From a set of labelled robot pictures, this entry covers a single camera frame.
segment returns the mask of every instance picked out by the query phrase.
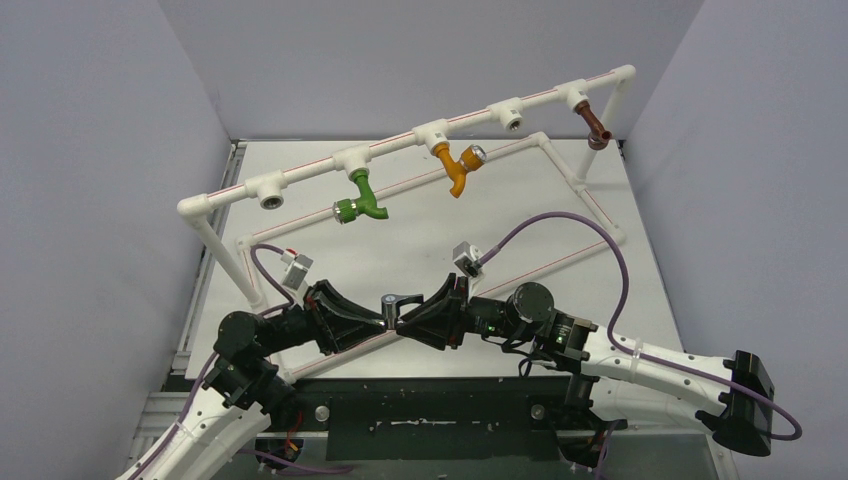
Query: white table surface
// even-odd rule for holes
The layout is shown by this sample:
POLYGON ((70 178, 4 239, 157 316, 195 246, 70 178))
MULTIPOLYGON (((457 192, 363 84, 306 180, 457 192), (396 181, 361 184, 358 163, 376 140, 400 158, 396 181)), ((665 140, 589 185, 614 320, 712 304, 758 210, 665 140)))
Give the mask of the white table surface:
MULTIPOLYGON (((490 150, 510 140, 475 140, 490 150)), ((239 173, 244 179, 279 168, 291 168, 329 156, 358 142, 253 141, 249 142, 239 173)), ((453 152, 470 141, 452 141, 453 152)), ((585 140, 554 140, 566 162, 576 168, 585 140)), ((373 189, 432 171, 441 164, 424 147, 412 147, 374 159, 369 164, 373 189)), ((615 145, 601 151, 589 172, 587 186, 604 211, 627 234, 621 250, 630 271, 630 296, 616 328, 648 343, 679 350, 677 329, 657 271, 622 159, 615 145)), ((293 248, 312 258, 307 281, 329 279, 345 297, 375 312, 385 293, 422 293, 425 298, 442 285, 449 272, 455 245, 463 240, 484 252, 527 218, 552 210, 592 217, 564 178, 538 148, 523 150, 487 164, 468 176, 462 197, 449 193, 447 178, 380 202, 388 220, 361 216, 339 225, 332 218, 276 238, 268 243, 293 248)), ((290 185, 284 205, 262 210, 256 200, 231 206, 223 242, 235 254, 235 239, 358 196, 344 172, 334 172, 290 185)), ((486 266, 486 280, 478 291, 579 251, 600 238, 585 226, 563 219, 540 222, 519 234, 486 266)), ((260 252, 260 260, 279 278, 281 263, 275 254, 260 252)), ((621 278, 607 249, 545 278, 536 280, 554 294, 559 310, 606 325, 618 301, 621 278)), ((262 286, 271 305, 281 297, 262 286)), ((235 310, 249 311, 247 301, 221 268, 213 267, 200 323, 193 336, 187 378, 195 378, 212 351, 217 326, 235 310)), ((297 367, 321 357, 314 342, 287 350, 286 366, 297 367)), ((468 377, 514 376, 520 357, 505 355, 498 347, 466 335, 458 350, 441 352, 403 339, 322 374, 321 378, 354 377, 468 377)), ((535 373, 542 373, 540 368, 535 373)))

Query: orange faucet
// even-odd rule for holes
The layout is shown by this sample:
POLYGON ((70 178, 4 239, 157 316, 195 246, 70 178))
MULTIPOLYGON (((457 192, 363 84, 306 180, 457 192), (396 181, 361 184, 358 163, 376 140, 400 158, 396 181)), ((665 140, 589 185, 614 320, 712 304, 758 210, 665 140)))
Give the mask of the orange faucet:
POLYGON ((479 145, 471 145, 466 148, 460 154, 458 162, 451 158, 450 145, 447 142, 433 147, 433 156, 442 161, 445 172, 453 180, 453 187, 451 187, 450 192, 455 198, 459 198, 462 191, 465 190, 465 176, 486 163, 486 152, 479 145))

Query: green faucet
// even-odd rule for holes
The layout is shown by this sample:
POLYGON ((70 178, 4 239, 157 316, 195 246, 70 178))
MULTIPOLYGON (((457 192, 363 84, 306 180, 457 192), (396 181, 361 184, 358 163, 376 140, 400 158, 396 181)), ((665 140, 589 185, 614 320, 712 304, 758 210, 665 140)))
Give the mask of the green faucet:
POLYGON ((333 204, 333 216, 337 222, 344 225, 356 220, 356 217, 361 214, 377 220, 389 218, 388 210, 377 207, 377 197, 368 185, 368 170, 354 170, 350 174, 350 181, 359 188, 359 198, 355 200, 346 198, 333 204))

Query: white cable clip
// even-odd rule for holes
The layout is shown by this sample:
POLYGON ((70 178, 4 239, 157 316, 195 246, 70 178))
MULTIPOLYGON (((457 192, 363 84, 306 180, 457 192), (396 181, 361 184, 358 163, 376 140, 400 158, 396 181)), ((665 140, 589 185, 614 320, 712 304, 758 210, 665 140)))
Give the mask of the white cable clip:
POLYGON ((633 358, 630 360, 630 383, 636 383, 636 369, 639 367, 639 360, 642 356, 642 339, 636 337, 636 344, 633 346, 633 358))
POLYGON ((197 437, 196 437, 193 433, 191 433, 191 429, 189 429, 188 427, 186 427, 185 425, 183 425, 182 423, 177 422, 177 421, 174 421, 174 425, 176 425, 176 426, 177 426, 177 428, 179 428, 180 430, 182 430, 182 431, 183 431, 183 433, 185 433, 185 435, 186 435, 187 437, 191 438, 192 443, 197 443, 197 442, 198 442, 197 437))

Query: white pvc pipe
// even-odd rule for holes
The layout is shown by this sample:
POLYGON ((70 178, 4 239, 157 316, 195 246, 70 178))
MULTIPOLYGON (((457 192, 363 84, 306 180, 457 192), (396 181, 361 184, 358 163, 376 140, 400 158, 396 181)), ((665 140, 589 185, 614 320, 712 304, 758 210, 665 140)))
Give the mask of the white pvc pipe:
POLYGON ((299 167, 290 168, 283 172, 286 177, 286 182, 292 184, 306 180, 308 178, 317 177, 336 170, 336 162, 332 157, 324 158, 313 163, 307 163, 299 167))
POLYGON ((527 138, 522 138, 517 142, 508 143, 501 147, 493 148, 492 150, 486 152, 486 163, 512 155, 513 153, 524 150, 525 148, 535 147, 537 146, 537 144, 537 139, 531 135, 527 138))
MULTIPOLYGON (((618 230, 616 232, 612 232, 612 235, 613 235, 613 238, 615 239, 616 243, 621 244, 624 240, 624 238, 623 238, 624 235, 623 234, 616 235, 616 233, 618 233, 618 232, 620 232, 620 230, 618 230)), ((558 260, 554 260, 553 262, 551 262, 551 263, 549 263, 549 264, 547 264, 543 267, 540 267, 540 268, 537 268, 536 270, 532 270, 528 273, 525 273, 524 275, 522 275, 520 277, 516 277, 516 278, 509 280, 508 282, 502 283, 502 284, 500 284, 496 287, 490 288, 488 290, 484 290, 483 292, 480 293, 480 296, 485 295, 485 296, 488 296, 488 297, 494 297, 494 296, 500 295, 505 291, 509 291, 511 289, 514 289, 515 287, 518 286, 519 283, 532 282, 532 281, 537 280, 541 277, 544 277, 545 275, 553 273, 553 272, 555 272, 555 271, 557 271, 557 270, 559 270, 563 267, 571 265, 572 263, 575 263, 575 262, 582 260, 586 257, 592 256, 592 255, 594 255, 598 252, 602 252, 602 251, 606 250, 607 248, 609 248, 609 245, 607 245, 607 243, 605 241, 601 240, 600 242, 595 243, 593 245, 590 245, 590 246, 588 246, 588 247, 586 247, 582 250, 578 250, 578 251, 576 251, 572 254, 569 254, 565 257, 562 257, 558 260)))
MULTIPOLYGON (((636 69, 633 68, 632 65, 625 65, 623 67, 616 68, 609 73, 595 77, 594 79, 587 80, 589 85, 594 82, 594 84, 598 87, 615 85, 615 88, 613 88, 609 100, 607 100, 607 104, 604 107, 604 112, 601 114, 600 121, 604 126, 608 127, 612 122, 612 119, 615 118, 615 114, 618 112, 618 107, 621 105, 621 100, 624 98, 624 93, 630 88, 631 79, 635 74, 636 69)), ((583 153, 583 158, 580 160, 580 164, 577 167, 576 174, 579 182, 586 180, 586 175, 589 173, 589 168, 592 167, 592 162, 595 160, 595 156, 597 154, 597 150, 592 150, 591 148, 586 147, 586 151, 583 153)))
POLYGON ((337 353, 335 355, 331 355, 329 357, 322 358, 318 361, 312 362, 306 366, 298 367, 296 370, 291 372, 289 377, 291 380, 284 377, 283 379, 289 381, 290 383, 296 382, 298 379, 304 377, 313 377, 315 375, 319 375, 327 370, 332 370, 340 365, 344 365, 352 360, 356 360, 363 355, 385 347, 386 345, 391 345, 392 343, 401 340, 403 337, 396 334, 394 331, 388 331, 382 335, 366 340, 363 343, 360 343, 356 347, 351 348, 350 350, 337 353))
POLYGON ((548 138, 548 136, 545 134, 537 133, 535 135, 540 136, 538 140, 539 147, 548 155, 548 158, 551 160, 551 163, 553 163, 554 166, 557 167, 559 173, 561 173, 562 176, 565 177, 565 182, 568 183, 568 186, 571 187, 572 190, 574 190, 574 185, 576 183, 574 172, 571 171, 571 168, 568 166, 567 163, 565 163, 565 160, 559 154, 557 149, 554 148, 553 144, 551 143, 551 139, 548 138))
MULTIPOLYGON (((607 85, 617 84, 623 78, 630 78, 634 73, 635 69, 633 69, 633 67, 629 65, 626 65, 624 67, 619 67, 614 70, 611 70, 610 72, 605 73, 603 75, 590 78, 586 80, 585 85, 588 90, 602 88, 607 85)), ((539 92, 537 94, 522 97, 519 100, 521 102, 521 109, 524 110, 527 108, 537 107, 556 101, 562 101, 563 98, 561 96, 561 93, 557 89, 551 89, 546 90, 544 92, 539 92)), ((447 120, 448 131, 444 133, 447 135, 458 130, 473 127, 476 125, 481 125, 483 123, 492 121, 498 121, 497 116, 494 115, 492 111, 488 109, 478 110, 476 112, 460 115, 458 117, 454 117, 447 120)), ((373 143, 369 145, 369 149, 371 152, 371 158, 375 158, 419 144, 419 139, 417 139, 416 135, 410 131, 373 143)), ((289 169, 283 172, 283 174, 286 179, 286 185, 288 185, 334 170, 336 170, 336 165, 335 161, 331 157, 308 163, 300 167, 289 169)), ((217 208, 222 205, 226 205, 235 201, 243 200, 244 198, 248 198, 248 192, 244 185, 238 185, 235 188, 230 187, 229 189, 224 189, 209 194, 208 197, 211 206, 213 208, 217 208)))
POLYGON ((212 230, 209 222, 207 222, 205 218, 197 219, 196 221, 191 222, 191 226, 194 227, 194 230, 200 236, 200 239, 203 240, 206 248, 212 252, 212 256, 215 257, 215 260, 218 261, 221 268, 223 268, 224 271, 227 272, 227 275, 233 279, 233 283, 236 284, 244 297, 247 298, 247 301, 250 302, 250 306, 254 310, 267 308, 265 297, 250 283, 250 279, 247 278, 242 269, 236 264, 235 259, 232 255, 230 255, 230 252, 227 251, 227 247, 221 243, 221 239, 218 238, 215 230, 212 230))
POLYGON ((592 215, 594 215, 595 218, 598 220, 598 223, 600 223, 601 226, 604 227, 604 230, 609 233, 612 233, 613 230, 618 228, 613 225, 612 220, 607 217, 607 215, 601 209, 600 205, 595 203, 588 190, 586 190, 585 188, 580 188, 575 190, 574 193, 576 193, 577 196, 580 197, 581 200, 583 200, 583 203, 586 204, 586 207, 588 207, 589 210, 592 211, 592 215))
MULTIPOLYGON (((374 192, 374 196, 378 200, 382 200, 384 198, 391 197, 392 195, 396 195, 403 191, 410 190, 426 183, 433 182, 435 180, 443 178, 444 176, 445 171, 440 168, 438 170, 434 170, 432 172, 426 173, 419 177, 415 177, 405 182, 401 182, 396 185, 377 190, 374 192)), ((318 223, 322 220, 326 220, 332 216, 333 210, 331 208, 319 210, 317 212, 311 213, 296 220, 292 220, 282 225, 277 225, 276 227, 271 227, 261 232, 254 233, 248 238, 248 241, 243 243, 241 248, 249 249, 252 245, 256 245, 257 243, 266 242, 273 238, 279 237, 280 235, 285 235, 286 233, 292 232, 294 230, 298 230, 303 227, 308 227, 309 225, 318 223)))

